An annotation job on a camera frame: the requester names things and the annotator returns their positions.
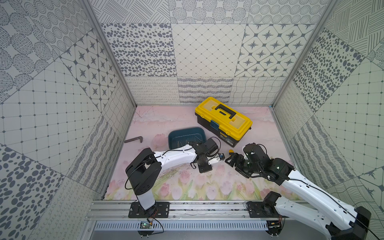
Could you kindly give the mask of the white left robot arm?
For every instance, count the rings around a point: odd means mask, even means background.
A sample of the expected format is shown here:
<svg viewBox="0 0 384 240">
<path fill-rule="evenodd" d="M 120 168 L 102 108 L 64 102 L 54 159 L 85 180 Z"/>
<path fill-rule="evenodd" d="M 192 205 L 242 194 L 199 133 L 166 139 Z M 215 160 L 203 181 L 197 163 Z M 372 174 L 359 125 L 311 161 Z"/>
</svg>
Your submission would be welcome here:
<svg viewBox="0 0 384 240">
<path fill-rule="evenodd" d="M 213 139 L 202 143 L 189 142 L 183 147 L 163 152 L 145 148 L 125 169 L 127 181 L 131 184 L 129 190 L 134 191 L 144 211 L 153 212 L 156 200 L 152 188 L 162 172 L 185 164 L 197 167 L 201 174 L 209 172 L 214 164 L 224 159 L 220 149 L 221 143 Z"/>
</svg>

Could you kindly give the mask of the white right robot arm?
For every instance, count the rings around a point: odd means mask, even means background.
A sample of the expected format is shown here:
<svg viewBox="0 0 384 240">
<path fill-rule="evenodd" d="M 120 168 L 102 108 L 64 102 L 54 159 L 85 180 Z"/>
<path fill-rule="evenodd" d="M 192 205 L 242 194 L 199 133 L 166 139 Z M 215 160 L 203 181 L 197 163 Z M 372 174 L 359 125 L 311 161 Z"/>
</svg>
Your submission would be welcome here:
<svg viewBox="0 0 384 240">
<path fill-rule="evenodd" d="M 263 178 L 297 194 L 310 207 L 270 191 L 259 208 L 265 216 L 279 215 L 301 222 L 330 240 L 364 240 L 370 229 L 371 212 L 353 207 L 328 194 L 283 159 L 271 159 L 260 144 L 248 144 L 243 154 L 230 151 L 225 162 L 245 178 Z"/>
</svg>

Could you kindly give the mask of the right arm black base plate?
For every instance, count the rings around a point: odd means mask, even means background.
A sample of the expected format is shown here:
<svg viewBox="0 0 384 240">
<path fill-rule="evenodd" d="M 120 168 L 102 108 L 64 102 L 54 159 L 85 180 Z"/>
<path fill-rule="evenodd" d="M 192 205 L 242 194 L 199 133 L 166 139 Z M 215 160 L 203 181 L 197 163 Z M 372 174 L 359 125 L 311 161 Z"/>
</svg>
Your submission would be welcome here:
<svg viewBox="0 0 384 240">
<path fill-rule="evenodd" d="M 279 218 L 280 214 L 264 202 L 246 202 L 246 209 L 250 218 Z"/>
</svg>

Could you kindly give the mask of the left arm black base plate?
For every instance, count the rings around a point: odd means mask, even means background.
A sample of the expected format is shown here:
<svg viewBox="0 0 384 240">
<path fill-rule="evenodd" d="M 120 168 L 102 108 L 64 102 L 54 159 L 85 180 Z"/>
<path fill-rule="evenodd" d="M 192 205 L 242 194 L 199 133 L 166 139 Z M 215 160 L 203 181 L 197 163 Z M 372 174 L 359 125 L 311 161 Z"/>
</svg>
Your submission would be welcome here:
<svg viewBox="0 0 384 240">
<path fill-rule="evenodd" d="M 155 202 L 155 205 L 147 210 L 139 202 L 133 202 L 130 206 L 129 218 L 168 218 L 170 202 Z"/>
</svg>

